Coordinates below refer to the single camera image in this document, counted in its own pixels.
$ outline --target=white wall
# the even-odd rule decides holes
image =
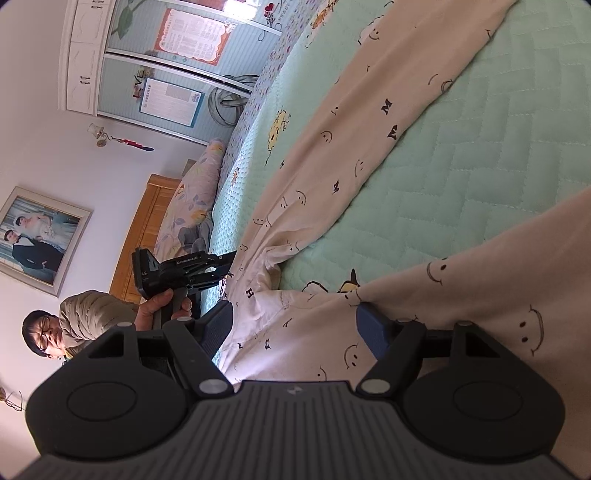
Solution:
[[[86,131],[91,121],[116,137],[156,150],[148,153],[117,142],[99,148]],[[190,142],[73,112],[56,111],[27,138],[3,168],[0,205],[15,186],[21,186],[94,212],[59,299],[0,274],[0,384],[7,390],[20,390],[28,397],[60,365],[27,349],[21,336],[23,318],[36,309],[58,313],[61,300],[91,288],[108,291],[150,174],[179,178],[187,159],[198,158],[202,151]],[[35,455],[23,414],[0,404],[0,472],[11,476]]]
[[[129,225],[152,173],[179,177],[203,147],[149,130],[57,110],[57,68],[67,0],[9,0],[0,10],[0,205],[15,186],[94,210],[60,298],[0,274],[0,385],[27,398],[59,367],[21,336],[34,309],[58,312],[67,296],[108,290]],[[94,122],[154,147],[98,148]],[[0,473],[11,477],[37,455],[24,414],[0,404]]]

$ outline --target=beige jacket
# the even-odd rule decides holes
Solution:
[[[108,293],[85,291],[60,305],[60,326],[66,353],[73,356],[119,322],[134,322],[138,306]]]

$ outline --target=framed photo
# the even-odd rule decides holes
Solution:
[[[0,271],[57,297],[90,214],[16,187],[0,210]]]

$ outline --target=man in suit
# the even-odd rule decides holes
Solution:
[[[4,234],[4,240],[12,244],[12,256],[23,267],[41,270],[47,268],[57,272],[64,254],[50,244],[18,235],[9,230]]]

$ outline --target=floral pillow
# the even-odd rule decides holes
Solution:
[[[195,238],[200,234],[206,236],[195,244],[209,246],[211,212],[225,150],[226,145],[221,140],[209,142],[203,155],[181,180],[166,210],[154,247],[158,261],[190,253],[190,245],[187,247],[186,244],[186,239],[191,238],[189,233]]]

